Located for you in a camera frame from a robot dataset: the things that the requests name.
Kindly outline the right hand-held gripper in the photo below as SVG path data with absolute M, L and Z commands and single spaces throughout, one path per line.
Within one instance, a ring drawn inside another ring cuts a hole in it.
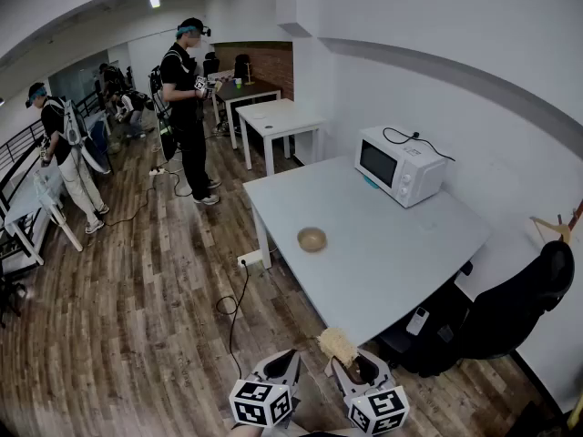
M 324 369 L 343 395 L 352 426 L 364 435 L 381 435 L 402 427 L 409 413 L 409 402 L 404 388 L 394 382 L 388 364 L 375 354 L 359 349 L 359 372 L 366 383 L 355 382 L 336 357 Z

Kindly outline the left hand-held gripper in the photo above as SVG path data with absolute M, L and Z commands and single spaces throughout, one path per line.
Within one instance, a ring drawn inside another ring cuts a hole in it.
M 295 349 L 279 351 L 257 363 L 245 380 L 237 380 L 229 401 L 236 423 L 273 428 L 288 420 L 294 411 L 301 369 Z

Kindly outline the beige fibrous loofah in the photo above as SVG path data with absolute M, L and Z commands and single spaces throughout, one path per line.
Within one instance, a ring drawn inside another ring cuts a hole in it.
M 344 331 L 327 328 L 317 337 L 321 351 L 331 360 L 336 358 L 343 366 L 350 368 L 358 356 L 357 347 L 350 342 Z

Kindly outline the tan wooden bowl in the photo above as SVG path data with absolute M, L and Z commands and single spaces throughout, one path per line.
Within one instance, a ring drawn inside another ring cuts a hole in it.
M 325 232 L 316 227 L 301 229 L 297 234 L 297 240 L 300 248 L 308 253 L 319 252 L 327 245 Z

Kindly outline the white handheld device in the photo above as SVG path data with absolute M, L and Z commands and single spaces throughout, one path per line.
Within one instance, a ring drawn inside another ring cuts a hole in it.
M 429 318 L 429 312 L 423 307 L 418 307 L 409 320 L 406 331 L 413 336 L 418 336 Z

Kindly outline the black mesh office chair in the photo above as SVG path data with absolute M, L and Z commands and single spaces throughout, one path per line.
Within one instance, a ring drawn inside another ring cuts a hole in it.
M 423 378 L 438 376 L 460 360 L 490 360 L 515 351 L 571 287 L 575 260 L 563 241 L 548 242 L 515 276 L 470 300 L 450 279 L 375 341 L 380 356 Z M 406 326 L 423 307 L 429 318 L 418 336 Z

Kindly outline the white microwave oven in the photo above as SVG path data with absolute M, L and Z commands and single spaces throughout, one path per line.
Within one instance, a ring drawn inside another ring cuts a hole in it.
M 436 194 L 453 159 L 418 132 L 378 126 L 359 131 L 354 166 L 403 208 Z

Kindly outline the small white table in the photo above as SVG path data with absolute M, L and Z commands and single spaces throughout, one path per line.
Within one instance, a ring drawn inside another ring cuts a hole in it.
M 254 129 L 263 139 L 264 160 L 268 176 L 275 173 L 272 141 L 277 138 L 284 138 L 284 156 L 289 158 L 291 156 L 289 137 L 312 132 L 312 162 L 322 160 L 322 127 L 325 123 L 323 117 L 299 107 L 287 98 L 237 107 L 236 111 L 240 117 L 243 152 L 248 170 L 252 169 L 252 164 L 247 127 Z

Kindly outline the black green bag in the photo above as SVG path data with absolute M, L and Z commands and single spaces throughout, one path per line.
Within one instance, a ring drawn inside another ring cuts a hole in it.
M 174 135 L 173 127 L 170 123 L 169 111 L 162 109 L 157 113 L 159 125 L 159 138 L 161 150 L 164 158 L 170 161 L 176 155 L 178 142 Z

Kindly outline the dark top table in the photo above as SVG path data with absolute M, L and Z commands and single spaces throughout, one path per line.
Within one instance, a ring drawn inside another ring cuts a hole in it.
M 222 83 L 221 87 L 213 93 L 214 107 L 218 105 L 219 100 L 225 104 L 230 142 L 233 150 L 236 150 L 238 145 L 232 115 L 232 104 L 249 100 L 256 102 L 258 98 L 263 97 L 274 97 L 280 100 L 281 89 L 273 83 L 263 80 L 256 80 L 250 85 L 241 84 L 240 87 L 237 87 L 234 81 L 231 80 L 227 83 Z

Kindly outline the black metal railing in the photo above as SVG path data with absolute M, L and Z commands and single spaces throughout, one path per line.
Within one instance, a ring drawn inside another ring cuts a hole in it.
M 106 112 L 100 111 L 91 117 L 82 117 L 72 101 L 63 101 L 66 103 L 67 118 L 65 130 L 67 140 L 72 146 L 76 147 L 81 152 L 88 170 L 94 169 L 101 174 L 110 173 L 111 164 L 109 163 L 107 155 Z M 30 147 L 26 149 L 23 155 L 14 163 L 8 172 L 0 178 L 0 220 L 2 221 L 2 228 L 4 230 L 4 204 L 7 204 L 14 196 L 15 190 L 18 189 L 19 185 L 24 180 L 24 177 L 28 173 L 32 173 L 33 167 L 43 169 L 48 168 L 51 165 L 57 166 L 56 157 L 53 157 L 50 162 L 45 162 L 48 145 L 49 138 L 46 132 L 42 131 L 41 135 L 31 143 Z M 61 194 L 64 191 L 67 192 L 65 182 Z M 45 233 L 40 232 L 38 235 L 38 241 L 34 241 L 34 236 L 36 234 L 35 225 L 39 224 L 41 229 L 45 229 L 49 220 L 48 215 L 43 210 L 40 210 L 35 216 L 29 214 L 26 218 L 21 218 L 18 225 L 26 231 L 28 236 L 33 238 L 35 246 L 38 247 L 38 243 L 43 242 Z M 23 245 L 18 239 L 16 239 L 16 242 L 19 244 L 19 250 L 24 253 Z

